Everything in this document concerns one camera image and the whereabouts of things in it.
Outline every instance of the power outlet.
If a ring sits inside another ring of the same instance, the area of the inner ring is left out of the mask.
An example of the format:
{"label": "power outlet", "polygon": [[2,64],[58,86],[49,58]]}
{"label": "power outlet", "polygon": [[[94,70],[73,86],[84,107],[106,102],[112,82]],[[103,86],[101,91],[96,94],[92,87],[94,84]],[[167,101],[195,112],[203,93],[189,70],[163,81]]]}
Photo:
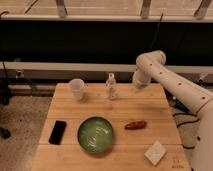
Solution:
{"label": "power outlet", "polygon": [[16,79],[24,78],[24,70],[16,70]]}

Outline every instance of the green bowl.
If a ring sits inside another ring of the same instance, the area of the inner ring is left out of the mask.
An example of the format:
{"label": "green bowl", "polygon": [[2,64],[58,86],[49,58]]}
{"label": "green bowl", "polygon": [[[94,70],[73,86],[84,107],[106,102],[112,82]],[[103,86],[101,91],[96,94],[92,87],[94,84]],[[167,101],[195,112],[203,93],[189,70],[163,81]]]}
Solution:
{"label": "green bowl", "polygon": [[112,141],[112,125],[102,117],[88,118],[78,129],[78,142],[89,153],[102,153],[106,151],[112,144]]}

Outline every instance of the wooden table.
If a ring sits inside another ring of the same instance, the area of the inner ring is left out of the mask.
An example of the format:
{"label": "wooden table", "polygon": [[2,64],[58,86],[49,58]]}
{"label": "wooden table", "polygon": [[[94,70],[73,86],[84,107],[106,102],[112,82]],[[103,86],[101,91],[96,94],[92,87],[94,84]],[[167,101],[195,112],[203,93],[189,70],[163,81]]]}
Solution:
{"label": "wooden table", "polygon": [[[105,84],[86,84],[85,96],[75,101],[67,84],[58,84],[43,127],[32,170],[50,171],[190,171],[164,90],[151,84],[136,90],[131,84],[117,84],[118,98],[106,98]],[[79,125],[88,117],[102,116],[114,128],[112,148],[100,155],[82,150],[77,142]],[[125,130],[130,121],[144,119],[143,130]],[[61,145],[48,138],[55,120],[67,122]],[[167,153],[153,166],[144,152],[160,141]]]}

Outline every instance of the sausage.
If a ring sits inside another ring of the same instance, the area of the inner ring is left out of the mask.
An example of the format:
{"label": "sausage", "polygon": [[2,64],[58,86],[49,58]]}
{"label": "sausage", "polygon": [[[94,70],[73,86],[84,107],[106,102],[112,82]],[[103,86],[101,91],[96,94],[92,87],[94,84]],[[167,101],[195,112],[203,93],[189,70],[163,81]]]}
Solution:
{"label": "sausage", "polygon": [[134,129],[143,129],[145,128],[147,125],[146,121],[135,121],[135,122],[130,122],[127,125],[125,125],[125,129],[130,129],[130,130],[134,130]]}

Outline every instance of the paper cup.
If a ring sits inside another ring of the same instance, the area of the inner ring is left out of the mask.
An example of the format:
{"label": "paper cup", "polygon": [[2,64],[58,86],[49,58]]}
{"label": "paper cup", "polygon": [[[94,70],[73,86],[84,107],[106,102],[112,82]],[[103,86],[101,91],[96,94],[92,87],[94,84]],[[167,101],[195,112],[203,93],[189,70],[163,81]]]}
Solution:
{"label": "paper cup", "polygon": [[69,86],[74,99],[81,100],[84,96],[84,81],[82,79],[75,78],[69,82]]}

